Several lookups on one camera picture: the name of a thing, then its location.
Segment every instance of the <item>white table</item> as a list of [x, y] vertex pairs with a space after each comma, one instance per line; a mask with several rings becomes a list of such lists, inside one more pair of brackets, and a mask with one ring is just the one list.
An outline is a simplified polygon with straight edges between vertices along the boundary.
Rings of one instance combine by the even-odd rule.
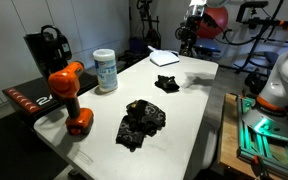
[[[81, 107], [94, 112], [86, 137], [70, 136], [63, 106], [34, 125], [45, 143], [88, 179], [183, 179], [201, 124], [218, 65], [180, 56], [180, 62], [158, 67], [146, 58], [118, 74], [119, 87], [99, 93], [98, 87], [79, 96]], [[158, 75], [175, 76], [179, 92], [165, 93], [154, 82]], [[166, 113], [166, 126], [147, 136], [135, 152], [116, 144], [126, 105], [147, 100]]]

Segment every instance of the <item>crumpled black fabric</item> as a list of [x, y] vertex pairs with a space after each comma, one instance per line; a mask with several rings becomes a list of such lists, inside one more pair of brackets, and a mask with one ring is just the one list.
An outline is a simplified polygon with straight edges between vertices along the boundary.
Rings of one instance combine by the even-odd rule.
[[145, 135], [154, 136], [165, 126], [166, 115], [160, 108], [145, 100], [134, 101], [126, 106], [116, 142], [135, 150], [143, 143]]
[[176, 84], [174, 76], [167, 77], [167, 76], [158, 75], [157, 78], [158, 78], [158, 81], [155, 82], [155, 86], [163, 89], [167, 93], [178, 91], [178, 89], [180, 88]]

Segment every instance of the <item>orange power drill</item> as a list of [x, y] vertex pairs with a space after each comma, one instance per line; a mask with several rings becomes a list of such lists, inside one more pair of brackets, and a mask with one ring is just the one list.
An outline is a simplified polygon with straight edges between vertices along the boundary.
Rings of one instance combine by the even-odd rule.
[[83, 71], [83, 64], [76, 61], [48, 78], [53, 96], [66, 105], [69, 117], [65, 123], [70, 135], [89, 134], [94, 121], [93, 111], [89, 108], [80, 108], [77, 98], [80, 89], [78, 77]]

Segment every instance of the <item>container lid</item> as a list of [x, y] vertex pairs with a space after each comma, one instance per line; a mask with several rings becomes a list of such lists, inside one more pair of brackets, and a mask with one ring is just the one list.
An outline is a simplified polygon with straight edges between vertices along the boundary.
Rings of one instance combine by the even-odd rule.
[[108, 61], [115, 59], [115, 52], [112, 49], [98, 49], [93, 52], [95, 60]]

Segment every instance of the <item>white plastic container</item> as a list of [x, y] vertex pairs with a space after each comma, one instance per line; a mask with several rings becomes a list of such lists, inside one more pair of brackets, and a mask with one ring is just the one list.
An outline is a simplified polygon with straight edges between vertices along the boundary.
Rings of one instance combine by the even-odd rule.
[[112, 49], [98, 49], [93, 53], [99, 88], [103, 92], [118, 87], [115, 52]]

